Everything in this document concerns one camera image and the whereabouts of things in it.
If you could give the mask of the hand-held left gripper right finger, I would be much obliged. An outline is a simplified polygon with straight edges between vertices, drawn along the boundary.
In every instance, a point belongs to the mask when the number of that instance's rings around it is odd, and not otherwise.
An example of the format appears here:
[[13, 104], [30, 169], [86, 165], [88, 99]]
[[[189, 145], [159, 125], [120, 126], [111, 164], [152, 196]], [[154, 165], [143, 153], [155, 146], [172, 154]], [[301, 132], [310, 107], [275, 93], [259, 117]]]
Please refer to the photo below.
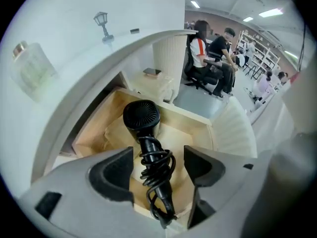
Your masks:
[[256, 238], [259, 214], [253, 211], [264, 185], [269, 155], [237, 156], [184, 147], [184, 164], [194, 185], [186, 230], [177, 238]]

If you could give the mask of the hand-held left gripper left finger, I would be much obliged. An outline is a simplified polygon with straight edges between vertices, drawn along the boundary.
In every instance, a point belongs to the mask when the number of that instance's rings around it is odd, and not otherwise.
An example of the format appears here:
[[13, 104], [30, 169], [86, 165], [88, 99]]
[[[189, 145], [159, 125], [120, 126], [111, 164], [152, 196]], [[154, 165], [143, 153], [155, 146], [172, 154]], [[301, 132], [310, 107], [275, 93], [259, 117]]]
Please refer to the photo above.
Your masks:
[[67, 162], [34, 182], [18, 204], [52, 238], [163, 238], [160, 223], [134, 209], [133, 148]]

